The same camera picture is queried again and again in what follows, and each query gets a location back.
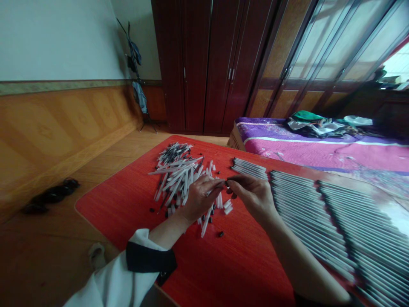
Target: woman's left hand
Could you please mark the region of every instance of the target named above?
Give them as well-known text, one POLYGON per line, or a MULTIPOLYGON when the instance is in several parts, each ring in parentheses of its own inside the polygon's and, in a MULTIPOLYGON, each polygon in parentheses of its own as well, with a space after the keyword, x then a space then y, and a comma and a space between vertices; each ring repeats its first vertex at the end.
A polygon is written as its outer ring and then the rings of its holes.
POLYGON ((179 208, 180 214, 193 224, 213 205, 224 188, 223 182, 223 179, 211 179, 208 175, 200 176, 190 185, 186 205, 179 208))

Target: pile of pens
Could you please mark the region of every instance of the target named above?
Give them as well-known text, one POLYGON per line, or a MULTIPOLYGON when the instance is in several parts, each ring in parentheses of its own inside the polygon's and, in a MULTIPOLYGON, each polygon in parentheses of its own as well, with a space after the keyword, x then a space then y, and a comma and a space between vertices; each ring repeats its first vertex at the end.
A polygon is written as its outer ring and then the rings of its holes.
POLYGON ((281 218, 309 251, 353 282, 357 265, 349 259, 344 237, 332 224, 314 181, 272 171, 271 190, 281 218))
MULTIPOLYGON (((190 154, 192 147, 188 144, 169 144, 167 149, 160 153, 158 164, 155 167, 156 171, 149 173, 149 175, 161 175, 154 196, 156 202, 163 199, 158 214, 165 207, 167 209, 165 216, 170 217, 177 208, 186 204, 189 187, 193 182, 203 174, 213 177, 212 172, 216 171, 213 160, 210 161, 207 168, 204 168, 204 156, 193 158, 190 154)), ((206 215, 197 220, 197 223, 202 226, 202 237, 205 235, 208 223, 213 222, 211 215, 214 215, 215 209, 224 210, 225 214, 233 210, 231 200, 223 204, 222 194, 218 195, 215 202, 206 215)))
POLYGON ((358 290, 376 306, 409 306, 409 241, 372 198, 319 181, 363 281, 358 290))
POLYGON ((231 169, 240 174, 249 174, 262 180, 268 180, 267 174, 265 173, 266 168, 239 158, 233 159, 231 169))

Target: black object on floor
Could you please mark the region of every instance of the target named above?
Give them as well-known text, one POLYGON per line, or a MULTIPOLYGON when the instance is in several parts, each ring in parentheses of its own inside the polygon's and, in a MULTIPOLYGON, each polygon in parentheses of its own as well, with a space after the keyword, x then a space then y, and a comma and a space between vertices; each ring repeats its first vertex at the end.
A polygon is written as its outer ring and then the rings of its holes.
POLYGON ((71 195, 80 186, 74 178, 66 178, 62 185, 58 185, 45 190, 37 195, 23 208, 23 213, 45 213, 49 209, 45 206, 48 203, 59 203, 65 196, 71 195))

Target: purple bedsheet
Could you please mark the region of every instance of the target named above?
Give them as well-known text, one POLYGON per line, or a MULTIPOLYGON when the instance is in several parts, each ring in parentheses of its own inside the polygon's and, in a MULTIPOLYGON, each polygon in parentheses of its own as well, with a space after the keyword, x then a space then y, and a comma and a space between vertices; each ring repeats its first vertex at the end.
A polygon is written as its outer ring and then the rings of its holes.
POLYGON ((291 132, 284 121, 236 119, 246 151, 370 182, 409 197, 409 142, 350 135, 343 139, 307 138, 291 132))

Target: white cloth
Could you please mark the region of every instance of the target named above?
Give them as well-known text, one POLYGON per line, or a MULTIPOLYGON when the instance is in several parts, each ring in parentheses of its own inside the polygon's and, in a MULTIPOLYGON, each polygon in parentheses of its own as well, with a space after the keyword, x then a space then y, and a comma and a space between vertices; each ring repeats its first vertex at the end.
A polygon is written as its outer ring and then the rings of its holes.
POLYGON ((372 126, 374 124, 372 119, 368 119, 366 117, 359 117, 356 115, 345 116, 344 120, 354 126, 372 126))
POLYGON ((292 130, 298 130, 305 126, 309 126, 312 130, 314 130, 318 135, 335 131, 338 128, 341 128, 345 125, 336 123, 336 122, 328 122, 322 125, 322 127, 315 127, 313 124, 307 122, 297 122, 292 117, 290 117, 290 121, 288 122, 289 127, 292 130))
MULTIPOLYGON (((129 240, 136 244, 166 251, 148 239, 149 229, 138 229, 129 240)), ((139 307, 159 272, 134 273, 128 271, 125 251, 101 270, 93 273, 84 288, 74 294, 65 307, 139 307)))

